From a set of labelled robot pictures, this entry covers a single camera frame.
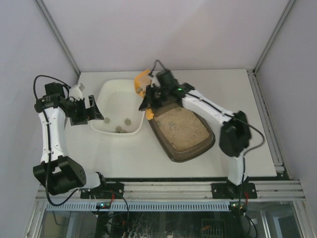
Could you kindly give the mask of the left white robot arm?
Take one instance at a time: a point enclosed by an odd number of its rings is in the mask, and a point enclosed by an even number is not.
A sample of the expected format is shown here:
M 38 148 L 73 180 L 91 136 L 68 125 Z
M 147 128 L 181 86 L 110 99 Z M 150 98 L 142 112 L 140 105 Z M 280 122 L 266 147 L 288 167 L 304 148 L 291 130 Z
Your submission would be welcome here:
M 67 119 L 71 125 L 104 120 L 93 95 L 88 97 L 90 106 L 86 107 L 83 90 L 83 84 L 69 87 L 53 82 L 45 85 L 46 94 L 43 97 L 36 98 L 34 107 L 41 121 L 43 150 L 40 164 L 33 167 L 33 174 L 50 195 L 101 185 L 100 173 L 85 171 L 69 156 L 66 146 Z

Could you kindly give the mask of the orange litter scoop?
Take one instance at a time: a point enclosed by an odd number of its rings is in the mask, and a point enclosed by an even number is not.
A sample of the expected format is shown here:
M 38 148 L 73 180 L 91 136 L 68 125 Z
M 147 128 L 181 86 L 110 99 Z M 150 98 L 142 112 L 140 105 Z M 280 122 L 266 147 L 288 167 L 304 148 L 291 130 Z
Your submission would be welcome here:
M 152 84 L 152 77 L 150 76 L 150 70 L 146 69 L 145 71 L 141 72 L 138 76 L 134 79 L 134 89 L 138 96 L 142 99 L 146 96 L 146 87 Z M 143 87 L 143 91 L 138 93 L 137 88 Z M 154 118 L 154 112 L 152 109 L 145 110 L 145 116 L 147 120 L 152 120 Z

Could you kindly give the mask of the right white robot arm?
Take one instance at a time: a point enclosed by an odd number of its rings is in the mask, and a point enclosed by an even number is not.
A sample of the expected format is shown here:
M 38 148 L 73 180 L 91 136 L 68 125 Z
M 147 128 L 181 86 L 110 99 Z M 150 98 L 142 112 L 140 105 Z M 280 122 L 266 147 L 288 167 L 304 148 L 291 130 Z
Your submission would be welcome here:
M 204 97 L 189 83 L 180 84 L 169 69 L 159 71 L 155 77 L 159 86 L 153 83 L 150 70 L 134 78 L 135 92 L 142 97 L 139 106 L 148 120 L 155 117 L 154 111 L 171 100 L 178 106 L 202 117 L 213 130 L 223 154 L 229 157 L 228 183 L 240 187 L 247 178 L 245 174 L 245 153 L 251 140 L 246 114 L 228 111 Z

